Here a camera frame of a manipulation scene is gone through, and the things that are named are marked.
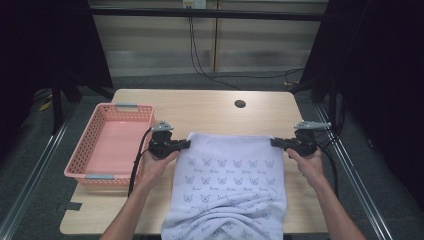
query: towel print pattern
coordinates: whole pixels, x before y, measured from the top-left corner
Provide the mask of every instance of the towel print pattern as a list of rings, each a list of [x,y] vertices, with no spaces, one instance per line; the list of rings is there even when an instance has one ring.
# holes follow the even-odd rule
[[[191,133],[162,239],[282,239],[283,159],[270,138]]]

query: black curtain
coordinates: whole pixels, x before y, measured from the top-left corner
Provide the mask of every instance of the black curtain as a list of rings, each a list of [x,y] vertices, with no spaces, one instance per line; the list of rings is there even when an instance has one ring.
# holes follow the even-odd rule
[[[70,101],[77,85],[112,88],[91,15],[60,8],[88,8],[84,0],[1,1],[1,158],[29,114],[33,94],[56,84]]]
[[[315,80],[315,101],[334,84],[388,167],[424,209],[424,2],[353,2],[329,2],[328,14],[351,18],[321,24],[302,81]]]

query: power outlet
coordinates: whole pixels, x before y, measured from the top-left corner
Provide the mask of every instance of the power outlet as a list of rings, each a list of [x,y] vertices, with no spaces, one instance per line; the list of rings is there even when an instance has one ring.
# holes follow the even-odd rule
[[[194,0],[195,9],[206,9],[206,0]]]
[[[183,8],[184,9],[194,8],[194,1],[193,0],[183,0]]]

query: metal rail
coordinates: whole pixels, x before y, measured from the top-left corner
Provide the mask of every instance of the metal rail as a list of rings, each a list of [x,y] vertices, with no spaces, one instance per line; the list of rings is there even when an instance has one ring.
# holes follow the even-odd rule
[[[75,7],[23,7],[28,12],[74,15],[106,15],[106,16],[150,16],[150,17],[193,17],[193,18],[232,18],[263,19],[288,21],[339,20],[349,21],[355,16],[331,15],[324,13],[291,13],[268,11],[237,11],[217,9],[180,9],[180,8],[130,8],[92,6],[90,8]]]
[[[329,118],[327,112],[324,110],[322,105],[317,105],[316,110],[318,116],[323,122],[328,122]],[[353,164],[349,154],[347,153],[345,147],[343,146],[342,141],[339,138],[335,138],[332,131],[327,131],[328,137],[330,139],[336,139],[333,143],[334,150],[336,151],[340,163],[343,166],[352,186],[356,192],[356,195],[359,198],[359,201],[362,204],[362,207],[365,210],[365,213],[370,220],[372,227],[374,228],[375,233],[378,236],[378,239],[382,240],[392,240],[392,235],[390,234],[389,228],[387,227],[384,218],[382,217],[380,211],[377,209],[377,206],[374,204],[371,196],[369,195],[364,183],[362,182],[361,177],[356,171],[355,165]]]
[[[69,120],[74,114],[77,107],[77,103],[74,103],[67,114],[65,121],[62,126],[56,132],[56,134],[50,137],[50,140],[41,154],[37,165],[34,167],[31,175],[29,176],[27,182],[25,183],[23,189],[19,193],[18,198],[15,203],[7,213],[3,222],[0,225],[0,239],[9,240],[12,239],[18,225],[25,214],[26,209],[28,208],[31,199],[37,190],[37,186],[43,177],[44,172],[46,171],[52,156],[54,155],[59,143],[62,140],[63,135],[66,132],[68,127]]]

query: round hole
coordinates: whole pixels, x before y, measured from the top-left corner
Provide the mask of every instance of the round hole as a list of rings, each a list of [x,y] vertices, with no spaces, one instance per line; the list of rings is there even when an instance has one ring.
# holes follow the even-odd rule
[[[243,100],[237,100],[234,102],[234,105],[236,105],[238,108],[244,108],[246,107],[246,102]]]

